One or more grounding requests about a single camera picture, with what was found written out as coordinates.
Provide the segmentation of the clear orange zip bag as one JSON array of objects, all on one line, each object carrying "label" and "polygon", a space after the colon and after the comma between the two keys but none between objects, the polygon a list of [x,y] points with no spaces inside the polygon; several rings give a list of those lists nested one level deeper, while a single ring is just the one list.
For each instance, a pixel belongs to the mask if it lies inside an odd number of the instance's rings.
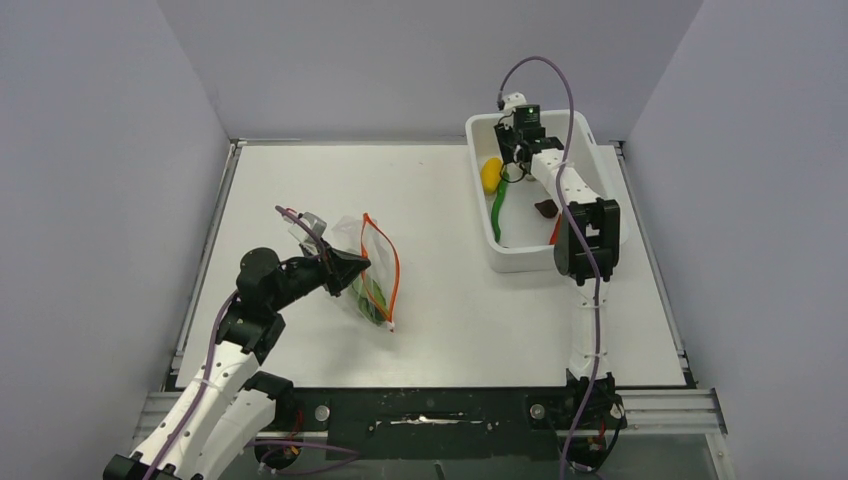
[{"label": "clear orange zip bag", "polygon": [[[388,323],[385,326],[375,326],[394,333],[394,312],[401,279],[401,262],[394,243],[368,213],[356,218],[342,217],[332,227],[331,232],[337,249],[364,256],[371,261],[371,267],[360,276],[369,275],[377,280],[388,302]],[[338,301],[340,308],[348,315],[368,321],[357,311],[350,287],[342,293]]]}]

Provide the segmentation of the green leafy vegetable toy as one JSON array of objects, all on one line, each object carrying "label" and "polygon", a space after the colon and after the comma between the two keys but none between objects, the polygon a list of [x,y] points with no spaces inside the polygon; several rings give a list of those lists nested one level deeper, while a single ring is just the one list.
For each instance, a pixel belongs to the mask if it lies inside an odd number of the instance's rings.
[{"label": "green leafy vegetable toy", "polygon": [[388,302],[377,280],[369,275],[360,276],[350,287],[355,306],[360,315],[376,326],[388,323]]}]

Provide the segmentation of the yellow corn toy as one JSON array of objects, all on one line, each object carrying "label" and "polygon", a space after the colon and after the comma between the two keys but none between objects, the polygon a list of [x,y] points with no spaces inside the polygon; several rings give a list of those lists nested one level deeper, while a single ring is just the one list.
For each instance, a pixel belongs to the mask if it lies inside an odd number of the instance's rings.
[{"label": "yellow corn toy", "polygon": [[482,191],[485,195],[494,195],[501,182],[503,162],[499,157],[486,160],[480,170]]}]

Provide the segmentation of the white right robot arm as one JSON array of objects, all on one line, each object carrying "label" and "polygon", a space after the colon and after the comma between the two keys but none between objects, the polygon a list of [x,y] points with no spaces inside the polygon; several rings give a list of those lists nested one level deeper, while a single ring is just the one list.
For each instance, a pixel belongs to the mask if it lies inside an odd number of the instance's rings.
[{"label": "white right robot arm", "polygon": [[604,284],[620,258],[621,211],[616,200],[589,186],[570,159],[573,127],[570,115],[562,141],[547,133],[539,106],[524,104],[506,108],[494,131],[504,160],[501,172],[513,168],[522,178],[534,178],[559,212],[554,266],[573,282],[583,309],[571,326],[566,382],[574,392],[563,398],[562,411],[572,425],[585,427],[602,413],[599,396],[615,395],[601,312]]}]

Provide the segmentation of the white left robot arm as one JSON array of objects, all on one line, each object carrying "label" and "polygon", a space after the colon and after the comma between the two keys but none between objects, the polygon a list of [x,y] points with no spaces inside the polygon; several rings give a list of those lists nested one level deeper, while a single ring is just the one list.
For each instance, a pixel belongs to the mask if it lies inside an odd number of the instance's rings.
[{"label": "white left robot arm", "polygon": [[317,289],[338,297],[370,265],[330,246],[286,260],[265,247],[246,253],[201,367],[153,432],[112,457],[103,478],[218,478],[275,420],[293,388],[261,368],[285,328],[282,309]]}]

